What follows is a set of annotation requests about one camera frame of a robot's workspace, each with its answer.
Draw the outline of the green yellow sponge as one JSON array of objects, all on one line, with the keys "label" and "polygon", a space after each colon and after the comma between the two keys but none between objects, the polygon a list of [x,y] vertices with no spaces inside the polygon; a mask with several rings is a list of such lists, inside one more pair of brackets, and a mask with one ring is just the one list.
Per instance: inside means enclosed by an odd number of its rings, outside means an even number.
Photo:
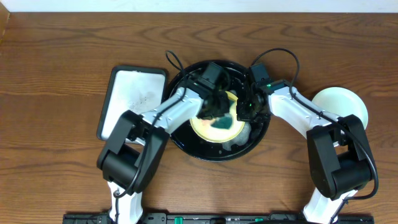
[{"label": "green yellow sponge", "polygon": [[210,124],[212,128],[217,129],[230,129],[233,125],[233,116],[229,113],[222,117],[215,118],[215,120]]}]

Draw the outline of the yellow plate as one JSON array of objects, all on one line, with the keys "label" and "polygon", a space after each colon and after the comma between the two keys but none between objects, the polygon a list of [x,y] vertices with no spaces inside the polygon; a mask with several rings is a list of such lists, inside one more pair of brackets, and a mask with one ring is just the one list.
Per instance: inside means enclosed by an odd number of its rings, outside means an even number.
[{"label": "yellow plate", "polygon": [[215,118],[211,120],[199,119],[197,117],[190,119],[190,125],[193,131],[199,137],[208,142],[222,143],[232,140],[243,130],[245,126],[244,121],[238,121],[237,119],[236,106],[238,97],[230,91],[227,91],[227,95],[230,105],[229,114],[233,116],[233,125],[230,129],[212,128],[210,124],[215,120]]}]

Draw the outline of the mint plate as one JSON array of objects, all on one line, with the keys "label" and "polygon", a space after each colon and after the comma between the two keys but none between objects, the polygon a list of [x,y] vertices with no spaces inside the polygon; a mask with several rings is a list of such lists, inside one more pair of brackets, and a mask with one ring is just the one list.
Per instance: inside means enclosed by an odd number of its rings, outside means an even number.
[{"label": "mint plate", "polygon": [[331,113],[342,117],[357,116],[364,129],[368,126],[369,115],[364,101],[353,91],[342,87],[329,87],[317,93],[312,102]]}]

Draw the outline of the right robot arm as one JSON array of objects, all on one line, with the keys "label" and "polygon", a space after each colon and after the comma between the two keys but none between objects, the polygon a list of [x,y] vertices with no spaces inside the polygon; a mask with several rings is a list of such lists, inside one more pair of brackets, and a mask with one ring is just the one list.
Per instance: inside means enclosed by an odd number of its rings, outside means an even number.
[{"label": "right robot arm", "polygon": [[325,111],[286,84],[266,84],[238,93],[238,118],[265,123],[270,115],[289,123],[307,140],[313,195],[303,209],[309,223],[337,223],[350,200],[366,200],[379,177],[362,121]]}]

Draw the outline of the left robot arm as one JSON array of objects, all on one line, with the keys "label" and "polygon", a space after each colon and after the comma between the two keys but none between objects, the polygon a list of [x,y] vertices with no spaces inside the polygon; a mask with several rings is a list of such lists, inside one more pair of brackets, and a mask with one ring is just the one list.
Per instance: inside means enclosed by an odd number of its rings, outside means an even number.
[{"label": "left robot arm", "polygon": [[229,111],[224,90],[188,82],[158,107],[125,111],[116,122],[96,166],[111,190],[111,223],[137,223],[142,193],[159,166],[170,135],[194,117],[215,118]]}]

